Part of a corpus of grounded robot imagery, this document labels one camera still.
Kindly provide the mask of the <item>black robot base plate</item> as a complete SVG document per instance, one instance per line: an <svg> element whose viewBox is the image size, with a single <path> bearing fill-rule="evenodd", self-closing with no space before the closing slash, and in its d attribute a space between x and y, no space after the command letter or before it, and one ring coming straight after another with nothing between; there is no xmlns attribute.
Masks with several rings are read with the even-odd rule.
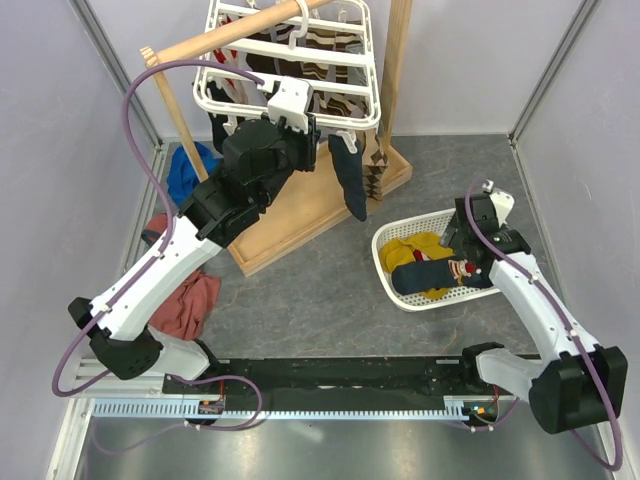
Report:
<svg viewBox="0 0 640 480"><path fill-rule="evenodd" d="M442 408L446 397L489 399L493 386L472 375L461 356L231 359L209 376L222 382L187 385L165 378L164 394L224 395L229 411L252 410L256 391L266 412L356 412Z"/></svg>

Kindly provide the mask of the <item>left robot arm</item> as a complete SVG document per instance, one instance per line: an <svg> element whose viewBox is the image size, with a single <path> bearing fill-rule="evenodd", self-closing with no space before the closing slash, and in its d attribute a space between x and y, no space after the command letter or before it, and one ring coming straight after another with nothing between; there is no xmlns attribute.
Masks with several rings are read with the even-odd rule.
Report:
<svg viewBox="0 0 640 480"><path fill-rule="evenodd" d="M174 362L196 392L216 388L220 371L206 351L153 331L149 320L189 275L260 220L294 172L314 171L320 131L313 116L307 120L303 130L268 117L241 123L224 141L223 159L143 257L102 295L71 301L71 318L108 372L131 380Z"/></svg>

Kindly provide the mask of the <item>navy patterned sock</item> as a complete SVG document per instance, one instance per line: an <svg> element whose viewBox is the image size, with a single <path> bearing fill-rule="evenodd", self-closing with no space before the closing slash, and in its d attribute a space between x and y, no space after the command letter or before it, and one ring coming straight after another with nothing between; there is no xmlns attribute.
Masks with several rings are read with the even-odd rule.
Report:
<svg viewBox="0 0 640 480"><path fill-rule="evenodd" d="M355 141L356 152L351 153L341 136L330 134L328 148L336 177L343 190L343 198L349 212L357 220L367 219L366 193L362 181L362 147Z"/></svg>

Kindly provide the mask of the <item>white plastic clip hanger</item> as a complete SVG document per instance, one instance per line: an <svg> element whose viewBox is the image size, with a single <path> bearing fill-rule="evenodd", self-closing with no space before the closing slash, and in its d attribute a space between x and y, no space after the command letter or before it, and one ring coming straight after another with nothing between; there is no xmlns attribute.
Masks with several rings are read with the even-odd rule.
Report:
<svg viewBox="0 0 640 480"><path fill-rule="evenodd" d="M211 124L216 150L246 119L267 112L284 78L310 87L308 114L323 133L359 137L381 119L371 11L335 1L203 54L193 98Z"/></svg>

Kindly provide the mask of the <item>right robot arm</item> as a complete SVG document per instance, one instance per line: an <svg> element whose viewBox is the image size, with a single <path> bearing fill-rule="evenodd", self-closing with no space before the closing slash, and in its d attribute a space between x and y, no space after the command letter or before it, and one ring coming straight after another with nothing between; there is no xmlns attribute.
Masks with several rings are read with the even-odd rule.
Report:
<svg viewBox="0 0 640 480"><path fill-rule="evenodd" d="M533 362L504 347L482 347L458 368L467 392L491 384L525 400L550 434L619 417L628 361L605 348L571 315L541 273L529 244L498 218L495 197L459 197L444 234L447 246L481 271L509 301L534 340Z"/></svg>

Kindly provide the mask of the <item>beige brown argyle sock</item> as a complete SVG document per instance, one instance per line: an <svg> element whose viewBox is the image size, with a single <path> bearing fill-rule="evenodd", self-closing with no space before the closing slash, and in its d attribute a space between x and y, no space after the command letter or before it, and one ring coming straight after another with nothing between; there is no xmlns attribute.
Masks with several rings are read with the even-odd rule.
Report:
<svg viewBox="0 0 640 480"><path fill-rule="evenodd" d="M360 133L362 143L362 182L369 209L379 205L383 199L382 178L389 166L386 152L381 146L376 129Z"/></svg>

